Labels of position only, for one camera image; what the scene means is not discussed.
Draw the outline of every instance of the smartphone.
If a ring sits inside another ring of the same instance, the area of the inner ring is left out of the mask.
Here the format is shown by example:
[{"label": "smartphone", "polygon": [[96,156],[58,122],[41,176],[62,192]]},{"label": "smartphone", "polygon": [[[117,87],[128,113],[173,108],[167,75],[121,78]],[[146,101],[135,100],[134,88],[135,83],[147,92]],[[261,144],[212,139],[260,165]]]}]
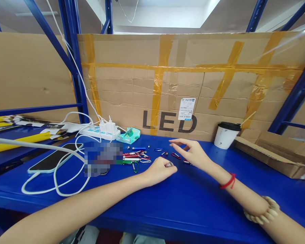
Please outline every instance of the smartphone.
[{"label": "smartphone", "polygon": [[[80,149],[83,147],[84,144],[77,143],[77,147]],[[63,148],[70,149],[72,151],[76,150],[76,145],[74,143],[68,143],[63,146]],[[68,152],[64,151],[55,151],[54,153],[50,154],[46,158],[39,161],[37,164],[32,166],[27,170],[28,173],[33,174],[36,172],[41,173],[53,173],[54,169],[56,168],[58,162],[60,159],[68,154]],[[71,158],[73,155],[70,154],[69,156],[65,157],[65,159],[59,164],[59,167],[61,167],[69,158]]]}]

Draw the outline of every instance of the open cardboard box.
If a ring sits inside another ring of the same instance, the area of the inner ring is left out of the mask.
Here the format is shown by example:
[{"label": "open cardboard box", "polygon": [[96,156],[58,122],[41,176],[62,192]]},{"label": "open cardboard box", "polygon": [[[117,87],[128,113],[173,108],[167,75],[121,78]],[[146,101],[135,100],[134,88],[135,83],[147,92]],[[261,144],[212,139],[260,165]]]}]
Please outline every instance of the open cardboard box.
[{"label": "open cardboard box", "polygon": [[246,129],[236,147],[292,179],[305,180],[305,142],[267,131]]}]

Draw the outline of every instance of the hand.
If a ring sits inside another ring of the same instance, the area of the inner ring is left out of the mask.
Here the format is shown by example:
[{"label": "hand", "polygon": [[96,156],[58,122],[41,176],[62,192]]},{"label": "hand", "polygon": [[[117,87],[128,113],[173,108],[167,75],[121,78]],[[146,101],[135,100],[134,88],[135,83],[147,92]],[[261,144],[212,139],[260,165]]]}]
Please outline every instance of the hand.
[{"label": "hand", "polygon": [[179,154],[181,154],[187,161],[196,166],[199,169],[205,169],[205,167],[212,165],[213,162],[206,155],[199,142],[191,141],[187,139],[174,139],[169,140],[172,146]]},{"label": "hand", "polygon": [[144,173],[141,173],[147,181],[147,186],[156,185],[177,172],[177,167],[174,165],[166,168],[167,163],[170,163],[167,159],[158,157]]}]

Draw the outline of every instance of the person's leg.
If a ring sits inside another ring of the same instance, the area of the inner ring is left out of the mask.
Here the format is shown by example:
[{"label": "person's leg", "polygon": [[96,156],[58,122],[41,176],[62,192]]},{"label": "person's leg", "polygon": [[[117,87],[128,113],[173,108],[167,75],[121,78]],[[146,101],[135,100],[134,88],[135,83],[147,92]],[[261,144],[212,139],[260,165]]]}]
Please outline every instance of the person's leg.
[{"label": "person's leg", "polygon": [[165,244],[165,240],[154,237],[136,235],[133,244]]},{"label": "person's leg", "polygon": [[123,232],[123,236],[120,240],[120,244],[133,244],[135,241],[135,238],[136,238],[136,235]]}]

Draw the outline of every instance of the paper cup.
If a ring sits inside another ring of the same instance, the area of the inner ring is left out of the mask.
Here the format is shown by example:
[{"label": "paper cup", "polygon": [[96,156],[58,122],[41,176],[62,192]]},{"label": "paper cup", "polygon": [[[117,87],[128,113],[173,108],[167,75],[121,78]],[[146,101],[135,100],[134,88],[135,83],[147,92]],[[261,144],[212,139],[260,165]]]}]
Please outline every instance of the paper cup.
[{"label": "paper cup", "polygon": [[221,122],[218,124],[218,130],[215,138],[215,146],[221,149],[228,149],[233,143],[238,132],[241,131],[241,126],[229,122]]}]

